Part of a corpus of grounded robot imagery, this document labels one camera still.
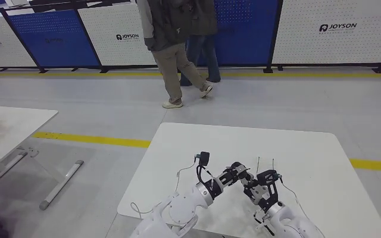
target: yellow stripe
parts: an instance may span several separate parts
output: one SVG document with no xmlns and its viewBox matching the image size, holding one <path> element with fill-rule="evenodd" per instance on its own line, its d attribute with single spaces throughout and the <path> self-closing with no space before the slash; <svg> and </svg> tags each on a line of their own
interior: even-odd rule
<svg viewBox="0 0 381 238">
<path fill-rule="evenodd" d="M 84 143 L 97 143 L 106 145 L 120 145 L 129 147 L 148 148 L 150 141 L 148 140 L 134 140 L 134 139 L 121 139 L 102 136 L 82 136 L 79 134 L 62 134 L 51 132 L 37 132 L 33 135 L 35 138 L 53 139 L 53 140 L 68 140 L 74 142 Z M 380 170 L 381 161 L 372 161 L 366 159 L 349 159 L 354 168 L 362 168 L 365 170 Z"/>
<path fill-rule="evenodd" d="M 74 142 L 97 143 L 106 145 L 121 145 L 130 147 L 148 148 L 150 141 L 148 140 L 134 140 L 134 139 L 120 139 L 102 136 L 82 136 L 79 134 L 62 134 L 51 132 L 37 132 L 33 135 L 35 138 L 53 139 L 53 140 L 69 140 Z"/>
<path fill-rule="evenodd" d="M 381 78 L 381 74 L 376 73 L 355 73 L 355 74 L 341 74 L 341 73 L 221 73 L 224 77 L 321 77 L 321 78 Z M 39 73 L 0 73 L 0 77 L 22 77 L 22 76 L 34 76 L 34 77 L 118 77 L 118 76 L 136 76 L 136 77 L 159 77 L 158 72 L 118 72 L 118 73 L 53 73 L 47 72 L 45 74 Z"/>
<path fill-rule="evenodd" d="M 354 168 L 362 168 L 365 170 L 381 170 L 381 161 L 350 159 Z"/>
</svg>

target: sneaker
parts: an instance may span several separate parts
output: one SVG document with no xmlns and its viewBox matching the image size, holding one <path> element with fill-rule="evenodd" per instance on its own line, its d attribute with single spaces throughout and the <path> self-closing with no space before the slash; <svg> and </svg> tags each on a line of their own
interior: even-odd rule
<svg viewBox="0 0 381 238">
<path fill-rule="evenodd" d="M 170 102 L 165 102 L 162 104 L 162 106 L 163 108 L 171 109 L 171 108 L 180 108 L 184 105 L 183 103 L 176 105 L 176 104 L 171 104 Z"/>
<path fill-rule="evenodd" d="M 213 87 L 212 86 L 208 86 L 207 89 L 205 91 L 202 91 L 201 94 L 200 94 L 200 98 L 204 98 L 206 97 L 210 91 L 212 91 Z"/>
</svg>

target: gray floor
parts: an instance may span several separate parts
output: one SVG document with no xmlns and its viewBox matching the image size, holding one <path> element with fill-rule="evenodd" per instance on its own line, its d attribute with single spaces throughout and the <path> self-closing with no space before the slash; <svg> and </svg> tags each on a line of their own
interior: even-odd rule
<svg viewBox="0 0 381 238">
<path fill-rule="evenodd" d="M 159 77 L 65 78 L 51 73 L 0 77 L 0 105 L 59 110 L 43 131 L 143 140 L 151 140 L 163 121 L 331 132 L 349 158 L 381 160 L 381 77 L 225 77 L 212 97 L 202 100 L 196 89 L 185 88 L 185 106 L 165 110 L 161 103 L 167 95 Z M 38 205 L 55 182 L 32 161 L 22 160 L 1 178 L 0 220 L 12 237 L 129 236 L 138 220 L 116 210 L 145 149 L 43 139 L 30 143 L 61 171 L 78 159 L 85 166 L 46 211 Z M 381 171 L 357 173 L 380 213 Z M 193 232 L 189 237 L 221 236 Z"/>
</svg>

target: shoe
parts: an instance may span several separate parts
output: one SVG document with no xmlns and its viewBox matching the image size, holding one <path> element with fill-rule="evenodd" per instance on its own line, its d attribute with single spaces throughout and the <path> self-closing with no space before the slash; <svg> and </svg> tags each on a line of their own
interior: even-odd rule
<svg viewBox="0 0 381 238">
<path fill-rule="evenodd" d="M 212 82 L 212 83 L 220 83 L 221 82 L 221 80 L 214 81 L 214 80 L 210 80 L 209 78 L 207 78 L 207 81 Z"/>
<path fill-rule="evenodd" d="M 181 87 L 188 87 L 188 86 L 191 86 L 193 85 L 189 80 L 188 81 L 185 81 L 185 80 L 180 80 L 180 86 Z"/>
<path fill-rule="evenodd" d="M 200 98 L 204 98 L 206 97 L 210 91 L 212 91 L 213 87 L 212 86 L 208 86 L 207 89 L 205 91 L 202 91 L 201 94 L 200 94 Z"/>
<path fill-rule="evenodd" d="M 176 104 L 171 104 L 170 102 L 165 102 L 162 104 L 162 106 L 163 108 L 171 109 L 171 108 L 180 108 L 184 105 L 183 103 L 176 105 Z"/>
</svg>

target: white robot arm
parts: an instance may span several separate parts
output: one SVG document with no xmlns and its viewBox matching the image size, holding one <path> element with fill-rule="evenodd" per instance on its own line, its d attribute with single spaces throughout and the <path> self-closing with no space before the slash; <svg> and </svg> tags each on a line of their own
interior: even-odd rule
<svg viewBox="0 0 381 238">
<path fill-rule="evenodd" d="M 278 201 L 275 181 L 282 179 L 275 170 L 268 170 L 257 175 L 257 179 L 247 172 L 247 168 L 235 162 L 216 178 L 203 182 L 201 170 L 209 161 L 209 153 L 201 152 L 198 157 L 197 176 L 199 183 L 184 195 L 175 192 L 152 209 L 152 212 L 135 228 L 130 238 L 180 238 L 183 237 L 198 220 L 196 207 L 207 209 L 214 199 L 223 193 L 226 186 L 241 181 L 246 194 L 254 205 L 258 205 L 265 212 L 262 222 L 254 218 L 261 225 L 269 220 L 275 234 L 265 226 L 269 232 L 278 238 L 320 238 L 317 227 L 307 218 L 297 217 L 291 209 Z M 169 207 L 170 218 L 181 228 L 170 228 L 162 217 L 163 211 Z"/>
<path fill-rule="evenodd" d="M 245 178 L 241 179 L 244 193 L 250 198 L 254 205 L 258 205 L 265 212 L 262 222 L 269 220 L 275 229 L 275 234 L 266 226 L 267 230 L 279 238 L 318 238 L 323 235 L 320 230 L 307 218 L 296 216 L 290 207 L 278 201 L 278 193 L 275 181 L 282 176 L 275 170 L 267 170 L 257 175 L 257 179 L 250 173 L 246 173 Z"/>
<path fill-rule="evenodd" d="M 209 153 L 201 152 L 198 158 L 199 165 L 196 170 L 199 183 L 184 195 L 176 192 L 155 206 L 148 217 L 135 228 L 130 238 L 183 237 L 197 223 L 197 206 L 207 209 L 212 205 L 213 200 L 223 193 L 226 186 L 236 183 L 246 175 L 246 167 L 240 165 L 234 168 L 229 167 L 218 177 L 203 182 L 201 170 L 208 164 Z M 181 229 L 169 228 L 163 220 L 162 213 L 168 206 L 170 218 L 175 224 L 181 226 Z"/>
</svg>

